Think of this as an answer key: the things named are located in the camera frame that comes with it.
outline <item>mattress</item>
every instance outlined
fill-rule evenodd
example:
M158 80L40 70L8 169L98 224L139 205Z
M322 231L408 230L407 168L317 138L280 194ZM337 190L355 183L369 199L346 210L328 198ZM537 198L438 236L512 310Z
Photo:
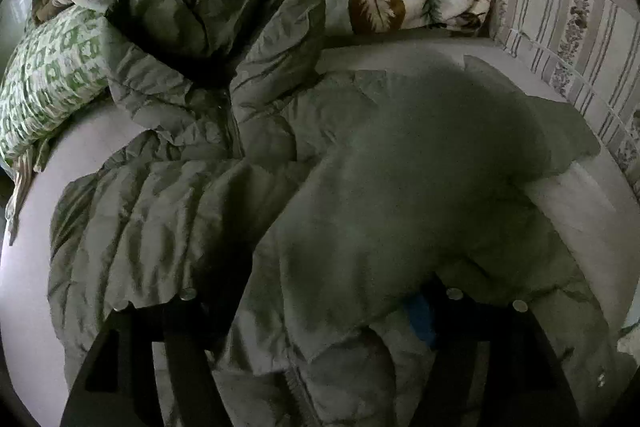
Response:
M561 100L527 68L488 39L435 39L425 31L403 32L396 41L325 50L319 71L360 68L413 74L438 65L460 67L478 57L528 94ZM49 222L68 182L89 174L142 131L113 103L79 115L51 153L24 202L14 245L0 257L0 325L14 388L42 427L59 425L68 396L63 349L49 318ZM552 220L574 252L613 329L624 322L638 276L640 208L622 173L603 148L566 173L540 180L527 193Z

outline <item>blue fabric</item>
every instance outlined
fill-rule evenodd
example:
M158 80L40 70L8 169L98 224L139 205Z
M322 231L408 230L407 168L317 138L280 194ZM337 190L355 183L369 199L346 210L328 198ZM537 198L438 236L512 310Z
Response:
M409 315L409 322L416 336L429 347L433 347L436 333L433 330L433 313L427 299L418 293L405 299L404 309Z

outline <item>striped cushion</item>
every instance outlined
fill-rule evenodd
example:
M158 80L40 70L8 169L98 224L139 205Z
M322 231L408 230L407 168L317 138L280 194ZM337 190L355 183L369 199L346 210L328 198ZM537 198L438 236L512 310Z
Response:
M496 0L492 37L583 115L640 198L640 25L610 0Z

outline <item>metal screw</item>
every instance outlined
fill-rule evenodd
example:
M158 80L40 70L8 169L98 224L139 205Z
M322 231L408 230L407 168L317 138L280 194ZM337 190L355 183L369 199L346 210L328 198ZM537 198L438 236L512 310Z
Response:
M123 312L124 310L126 310L129 307L130 302L127 301L127 299L124 299L122 301L118 301L113 305L113 310L117 311L117 312Z
M465 295L459 288L449 288L447 290L447 297L449 297L449 299L451 299L452 301L462 301Z
M198 292L195 288L185 288L180 292L181 301L193 301L198 296Z
M527 306L527 303L525 301L521 301L521 300L515 300L511 303L511 306L513 306L513 309L516 310L519 313L526 313L529 310L529 307Z

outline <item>zipper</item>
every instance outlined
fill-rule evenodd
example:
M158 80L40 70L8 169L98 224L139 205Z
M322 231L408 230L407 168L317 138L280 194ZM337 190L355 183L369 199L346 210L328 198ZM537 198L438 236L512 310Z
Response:
M244 151L242 150L242 142L240 140L240 129L238 128L238 122L234 117L234 110L231 105L231 93L228 89L223 90L223 96L226 101L226 139L228 140L229 149L233 158L243 158Z
M316 414L316 409L311 403L311 398L306 392L305 384L300 378L297 368L291 366L284 372L284 379L287 382L289 392L293 397L293 402L297 406L298 414L305 427L322 427L322 423Z

